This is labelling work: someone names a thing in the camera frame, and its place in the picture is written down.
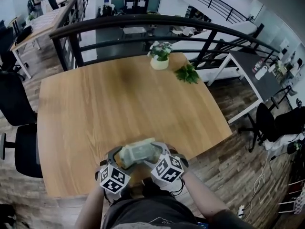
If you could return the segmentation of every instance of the power strip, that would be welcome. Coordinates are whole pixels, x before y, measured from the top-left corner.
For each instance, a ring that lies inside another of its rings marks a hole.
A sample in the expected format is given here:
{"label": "power strip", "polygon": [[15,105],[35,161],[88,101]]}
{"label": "power strip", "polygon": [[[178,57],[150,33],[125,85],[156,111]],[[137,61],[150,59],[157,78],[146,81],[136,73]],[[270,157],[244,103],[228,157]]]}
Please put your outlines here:
{"label": "power strip", "polygon": [[238,209],[237,216],[241,219],[243,217],[243,214],[244,214],[244,205],[241,205]]}

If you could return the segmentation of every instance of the black desk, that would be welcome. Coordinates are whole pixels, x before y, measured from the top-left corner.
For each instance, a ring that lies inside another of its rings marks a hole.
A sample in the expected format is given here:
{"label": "black desk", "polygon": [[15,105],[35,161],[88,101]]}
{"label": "black desk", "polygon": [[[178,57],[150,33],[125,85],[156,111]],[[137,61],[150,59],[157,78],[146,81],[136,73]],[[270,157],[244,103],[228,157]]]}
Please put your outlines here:
{"label": "black desk", "polygon": [[252,69],[262,58],[257,54],[249,54],[245,52],[229,51],[230,53],[225,58],[224,62],[218,68],[216,74],[209,80],[208,86],[210,86],[221,71],[226,67],[226,65],[232,60],[239,69],[239,72],[247,79],[248,83],[251,85],[253,91],[255,92],[258,100],[251,104],[249,107],[244,109],[241,113],[233,117],[228,121],[232,123],[239,119],[246,113],[250,112],[252,109],[257,107],[260,103],[267,101],[269,98],[274,96],[282,88],[277,82],[273,73],[267,72],[260,80],[257,80],[255,73]]}

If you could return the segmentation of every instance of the door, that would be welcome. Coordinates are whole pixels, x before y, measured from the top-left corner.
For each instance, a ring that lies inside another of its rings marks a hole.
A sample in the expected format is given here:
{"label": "door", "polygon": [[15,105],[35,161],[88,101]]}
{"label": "door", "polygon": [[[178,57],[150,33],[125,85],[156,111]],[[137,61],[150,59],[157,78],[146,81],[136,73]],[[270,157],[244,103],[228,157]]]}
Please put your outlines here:
{"label": "door", "polygon": [[125,0],[125,6],[128,14],[146,13],[148,0]]}

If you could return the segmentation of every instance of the white cable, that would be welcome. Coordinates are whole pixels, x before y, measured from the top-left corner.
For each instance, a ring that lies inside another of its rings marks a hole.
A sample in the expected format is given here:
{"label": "white cable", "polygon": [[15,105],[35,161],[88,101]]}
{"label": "white cable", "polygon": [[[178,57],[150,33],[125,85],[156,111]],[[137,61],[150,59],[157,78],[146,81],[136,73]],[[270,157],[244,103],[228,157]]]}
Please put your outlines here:
{"label": "white cable", "polygon": [[254,193],[253,193],[253,196],[252,196],[251,199],[250,199],[250,213],[249,213],[249,215],[247,216],[247,218],[246,218],[245,220],[247,220],[247,219],[249,218],[250,214],[251,214],[251,211],[252,211],[252,199],[254,198],[255,194],[257,193],[257,191],[258,191],[258,189],[259,189],[259,185],[260,185],[260,183],[261,183],[261,180],[263,180],[263,186],[264,186],[264,184],[265,184],[266,175],[265,175],[265,173],[263,173],[263,172],[264,172],[264,170],[265,170],[265,168],[266,168],[266,166],[267,166],[268,157],[269,157],[269,150],[267,151],[267,158],[266,158],[265,166],[264,166],[264,168],[263,168],[261,174],[259,175],[259,177],[258,177],[258,178],[256,179],[256,181],[254,182],[254,187],[253,187]]}

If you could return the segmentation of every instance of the white flower pot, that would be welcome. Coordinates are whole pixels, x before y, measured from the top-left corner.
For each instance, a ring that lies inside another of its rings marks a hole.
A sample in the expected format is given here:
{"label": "white flower pot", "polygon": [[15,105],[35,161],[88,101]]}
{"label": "white flower pot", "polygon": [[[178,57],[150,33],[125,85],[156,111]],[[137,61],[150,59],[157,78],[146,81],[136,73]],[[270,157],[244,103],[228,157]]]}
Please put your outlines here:
{"label": "white flower pot", "polygon": [[151,60],[151,66],[155,70],[165,70],[168,67],[169,59],[166,61],[157,61],[154,58]]}

